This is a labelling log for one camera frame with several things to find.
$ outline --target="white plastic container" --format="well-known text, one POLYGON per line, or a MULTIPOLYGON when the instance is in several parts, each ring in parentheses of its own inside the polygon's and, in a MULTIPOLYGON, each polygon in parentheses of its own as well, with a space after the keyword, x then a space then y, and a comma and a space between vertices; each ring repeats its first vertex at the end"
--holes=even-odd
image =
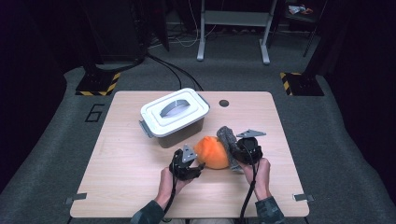
POLYGON ((143 105, 140 125, 148 137, 168 148, 200 132, 209 104, 195 90, 185 88, 143 105))

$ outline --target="metal rack leg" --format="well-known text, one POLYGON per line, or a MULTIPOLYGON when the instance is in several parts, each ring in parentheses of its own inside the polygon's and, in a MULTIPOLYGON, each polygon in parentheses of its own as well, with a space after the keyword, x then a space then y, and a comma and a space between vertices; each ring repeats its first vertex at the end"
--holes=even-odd
POLYGON ((268 13, 268 21, 265 26, 264 35, 262 39, 260 39, 260 49, 262 50, 262 62, 264 64, 270 64, 270 57, 268 56, 268 49, 266 43, 268 39, 268 34, 270 33, 271 23, 274 17, 275 6, 276 6, 276 0, 274 0, 271 5, 271 10, 268 13))
POLYGON ((202 0, 201 4, 201 39, 199 41, 197 61, 201 62, 204 60, 205 54, 205 0, 202 0))

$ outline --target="dark background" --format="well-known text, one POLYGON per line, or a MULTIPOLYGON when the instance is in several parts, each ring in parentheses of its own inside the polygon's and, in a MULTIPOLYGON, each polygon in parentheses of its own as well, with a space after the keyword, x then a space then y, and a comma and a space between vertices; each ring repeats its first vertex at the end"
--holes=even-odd
MULTIPOLYGON (((101 63, 82 9, 76 0, 68 2, 74 11, 67 13, 78 21, 75 25, 86 43, 85 52, 91 60, 101 63)), ((396 6, 392 1, 348 1, 346 5, 343 1, 330 2, 321 30, 330 27, 341 12, 347 12, 347 29, 338 43, 340 50, 325 52, 326 57, 319 60, 328 65, 323 76, 332 88, 350 136, 396 202, 396 80, 392 74, 396 66, 396 6)), ((0 7, 0 21, 2 190, 62 101, 64 73, 82 63, 72 47, 76 43, 70 41, 64 29, 64 11, 57 1, 6 1, 0 7)), ((339 36, 338 31, 330 35, 339 36)))

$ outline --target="table hole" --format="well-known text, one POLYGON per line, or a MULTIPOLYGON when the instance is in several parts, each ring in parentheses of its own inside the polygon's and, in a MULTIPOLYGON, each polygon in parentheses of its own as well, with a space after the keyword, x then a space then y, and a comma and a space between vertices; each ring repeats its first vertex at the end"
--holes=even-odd
POLYGON ((227 107, 230 103, 227 100, 220 100, 219 105, 222 107, 227 107))

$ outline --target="hand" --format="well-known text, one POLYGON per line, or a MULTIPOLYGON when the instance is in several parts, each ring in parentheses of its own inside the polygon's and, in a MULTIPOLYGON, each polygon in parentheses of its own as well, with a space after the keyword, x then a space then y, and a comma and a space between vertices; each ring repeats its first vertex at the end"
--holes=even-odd
MULTIPOLYGON (((247 178, 247 182, 250 184, 253 180, 253 167, 249 164, 244 164, 242 162, 238 162, 242 167, 242 170, 245 173, 245 177, 247 178)), ((256 194, 257 200, 261 201, 268 197, 271 197, 271 192, 269 189, 270 185, 270 167, 271 163, 265 159, 261 158, 256 164, 255 167, 259 167, 259 170, 256 170, 256 185, 254 188, 254 193, 256 194)))
MULTIPOLYGON (((176 184, 176 195, 180 193, 180 191, 188 184, 190 184, 190 180, 178 180, 176 184)), ((157 204, 160 205, 162 209, 165 209, 166 205, 169 202, 172 194, 173 187, 173 174, 169 171, 169 167, 163 168, 161 170, 161 182, 158 188, 157 197, 154 199, 157 204)))

